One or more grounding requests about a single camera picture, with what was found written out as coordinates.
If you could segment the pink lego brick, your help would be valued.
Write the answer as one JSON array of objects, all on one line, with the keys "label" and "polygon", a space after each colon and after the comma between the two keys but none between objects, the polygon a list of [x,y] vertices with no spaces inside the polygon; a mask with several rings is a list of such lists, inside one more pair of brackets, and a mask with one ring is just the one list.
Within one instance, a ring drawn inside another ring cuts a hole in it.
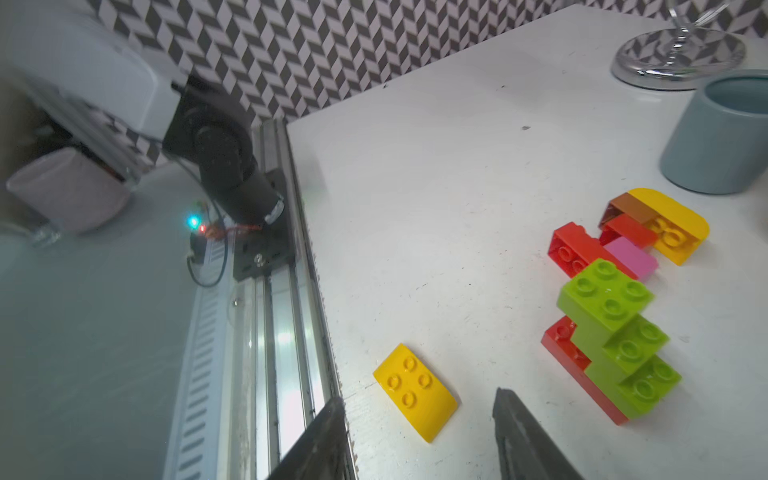
[{"label": "pink lego brick", "polygon": [[604,248],[611,253],[636,279],[646,282],[658,269],[658,261],[625,237],[607,243]]}]

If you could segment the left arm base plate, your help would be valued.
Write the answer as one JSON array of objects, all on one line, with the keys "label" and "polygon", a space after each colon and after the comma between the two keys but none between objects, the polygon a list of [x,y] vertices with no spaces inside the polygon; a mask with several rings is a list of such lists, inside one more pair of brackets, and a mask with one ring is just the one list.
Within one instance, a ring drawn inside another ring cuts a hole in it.
[{"label": "left arm base plate", "polygon": [[269,276],[277,269],[291,264],[296,257],[286,176],[281,168],[276,168],[268,171],[266,178],[282,196],[284,210],[273,224],[259,231],[239,232],[235,236],[233,278],[238,282]]}]

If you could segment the green lego brick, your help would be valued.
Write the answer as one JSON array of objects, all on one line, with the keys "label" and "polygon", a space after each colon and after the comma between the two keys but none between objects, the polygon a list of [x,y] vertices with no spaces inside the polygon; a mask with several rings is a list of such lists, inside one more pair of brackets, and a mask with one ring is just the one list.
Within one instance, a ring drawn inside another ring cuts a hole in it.
[{"label": "green lego brick", "polygon": [[636,315],[610,336],[590,328],[575,343],[591,361],[587,375],[599,386],[616,386],[648,363],[670,340],[656,324]]},{"label": "green lego brick", "polygon": [[677,370],[654,356],[637,372],[613,385],[608,397],[625,417],[634,420],[654,410],[681,380]]},{"label": "green lego brick", "polygon": [[563,286],[557,307],[577,326],[573,343],[591,357],[653,300],[643,283],[598,258]]}]

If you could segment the green lego brick front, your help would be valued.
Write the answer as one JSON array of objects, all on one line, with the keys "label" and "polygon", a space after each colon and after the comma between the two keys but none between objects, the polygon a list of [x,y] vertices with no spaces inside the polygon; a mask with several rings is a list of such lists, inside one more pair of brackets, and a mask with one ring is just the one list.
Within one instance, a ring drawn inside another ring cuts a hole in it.
[{"label": "green lego brick front", "polygon": [[677,370],[654,356],[637,372],[613,385],[608,397],[625,417],[634,420],[654,410],[681,380]]}]

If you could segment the yellow curved lego brick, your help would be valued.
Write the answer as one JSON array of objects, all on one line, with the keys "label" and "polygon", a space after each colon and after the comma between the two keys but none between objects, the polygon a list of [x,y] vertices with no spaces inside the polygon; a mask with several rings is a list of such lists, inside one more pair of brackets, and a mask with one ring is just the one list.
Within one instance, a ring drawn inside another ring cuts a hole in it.
[{"label": "yellow curved lego brick", "polygon": [[708,222],[673,198],[650,188],[635,188],[629,194],[655,212],[644,226],[657,234],[653,247],[682,266],[708,238]]}]

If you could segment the yellow long lego brick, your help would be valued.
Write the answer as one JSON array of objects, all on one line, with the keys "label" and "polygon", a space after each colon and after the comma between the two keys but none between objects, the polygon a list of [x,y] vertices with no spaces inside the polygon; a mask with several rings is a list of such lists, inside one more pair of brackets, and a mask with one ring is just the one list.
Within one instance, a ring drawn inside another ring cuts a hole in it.
[{"label": "yellow long lego brick", "polygon": [[390,353],[373,376],[427,443],[434,441],[458,408],[457,399],[404,344]]}]

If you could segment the green lego brick back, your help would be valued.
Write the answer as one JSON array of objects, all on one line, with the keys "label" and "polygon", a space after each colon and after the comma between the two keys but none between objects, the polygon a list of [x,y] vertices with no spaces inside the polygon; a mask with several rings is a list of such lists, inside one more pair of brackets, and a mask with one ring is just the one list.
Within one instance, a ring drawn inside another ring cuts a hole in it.
[{"label": "green lego brick back", "polygon": [[573,343],[591,357],[653,300],[643,283],[598,258],[563,286],[557,307],[577,326]]}]

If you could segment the red long lego brick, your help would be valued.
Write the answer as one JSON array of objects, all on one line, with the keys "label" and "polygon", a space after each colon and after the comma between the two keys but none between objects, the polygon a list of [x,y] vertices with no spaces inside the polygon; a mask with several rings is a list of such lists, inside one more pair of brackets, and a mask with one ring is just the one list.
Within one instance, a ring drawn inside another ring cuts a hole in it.
[{"label": "red long lego brick", "polygon": [[576,324],[569,317],[563,316],[544,332],[541,344],[615,425],[621,426],[628,423],[629,419],[587,377],[586,368],[591,361],[572,342],[576,328]]}]

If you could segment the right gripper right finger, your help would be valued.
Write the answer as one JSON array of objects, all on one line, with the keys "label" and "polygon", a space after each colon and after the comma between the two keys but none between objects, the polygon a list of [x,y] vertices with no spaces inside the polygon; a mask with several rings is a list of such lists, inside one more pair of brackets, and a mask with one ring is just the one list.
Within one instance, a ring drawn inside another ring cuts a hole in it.
[{"label": "right gripper right finger", "polygon": [[492,417],[502,479],[583,479],[513,390],[497,389]]}]

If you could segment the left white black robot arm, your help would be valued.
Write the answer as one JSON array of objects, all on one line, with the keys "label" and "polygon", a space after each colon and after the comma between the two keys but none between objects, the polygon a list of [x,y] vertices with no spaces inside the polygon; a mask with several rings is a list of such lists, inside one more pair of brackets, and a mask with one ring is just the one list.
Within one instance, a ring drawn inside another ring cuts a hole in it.
[{"label": "left white black robot arm", "polygon": [[195,163],[238,224],[273,225],[285,202],[258,167],[251,121],[222,88],[58,1],[1,4],[1,64],[43,81]]}]

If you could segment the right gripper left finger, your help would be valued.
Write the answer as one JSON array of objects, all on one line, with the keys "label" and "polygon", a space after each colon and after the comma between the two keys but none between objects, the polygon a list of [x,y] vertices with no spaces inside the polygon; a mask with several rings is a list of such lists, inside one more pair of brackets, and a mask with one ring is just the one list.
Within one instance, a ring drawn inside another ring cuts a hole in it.
[{"label": "right gripper left finger", "polygon": [[267,477],[268,480],[355,479],[345,407],[331,398]]}]

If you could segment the orange brown lego brick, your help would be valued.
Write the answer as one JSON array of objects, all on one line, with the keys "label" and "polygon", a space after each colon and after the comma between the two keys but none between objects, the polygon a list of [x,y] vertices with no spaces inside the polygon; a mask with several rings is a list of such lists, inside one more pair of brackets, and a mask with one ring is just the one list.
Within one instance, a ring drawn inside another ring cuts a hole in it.
[{"label": "orange brown lego brick", "polygon": [[610,200],[599,221],[599,228],[620,215],[626,214],[638,223],[646,226],[658,217],[658,213],[630,193],[623,193]]}]

